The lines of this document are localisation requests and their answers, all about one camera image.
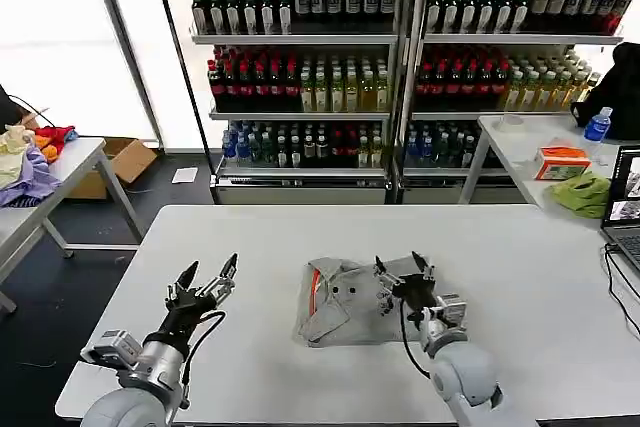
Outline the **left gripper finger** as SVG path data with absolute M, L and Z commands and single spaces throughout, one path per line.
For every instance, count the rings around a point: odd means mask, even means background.
M 197 296 L 214 300 L 216 303 L 223 303 L 235 288 L 234 277 L 237 273 L 237 262 L 238 254 L 233 253 L 224 263 L 220 273 L 197 290 Z
M 198 261 L 192 262 L 178 278 L 167 286 L 166 303 L 176 303 L 190 289 L 199 266 Z

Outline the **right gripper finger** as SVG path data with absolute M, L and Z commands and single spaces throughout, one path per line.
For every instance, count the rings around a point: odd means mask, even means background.
M 411 254 L 412 254 L 412 257 L 414 259 L 414 262 L 416 263 L 416 266 L 418 267 L 418 270 L 422 274 L 423 279 L 426 280 L 426 281 L 433 281 L 434 280 L 434 275 L 433 275 L 434 266 L 431 265 L 429 263 L 428 259 L 423 257 L 421 254 L 419 254 L 419 253 L 417 253 L 415 251 L 412 251 Z
M 400 279 L 390 273 L 379 256 L 375 256 L 374 277 L 381 285 L 379 292 L 381 303 L 381 315 L 385 316 L 391 312 L 394 307 L 393 298 L 396 296 L 394 289 L 400 285 Z

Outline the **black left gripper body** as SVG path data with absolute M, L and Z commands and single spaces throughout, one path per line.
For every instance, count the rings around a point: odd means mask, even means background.
M 187 342 L 206 314 L 212 313 L 218 301 L 212 294 L 201 296 L 196 289 L 181 290 L 165 300 L 167 315 L 158 331 Z

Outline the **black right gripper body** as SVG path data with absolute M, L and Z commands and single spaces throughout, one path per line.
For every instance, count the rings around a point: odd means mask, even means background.
M 410 274 L 400 277 L 401 282 L 392 288 L 392 295 L 405 303 L 413 312 L 422 312 L 425 308 L 434 308 L 438 302 L 434 296 L 435 279 L 425 278 L 422 274 Z

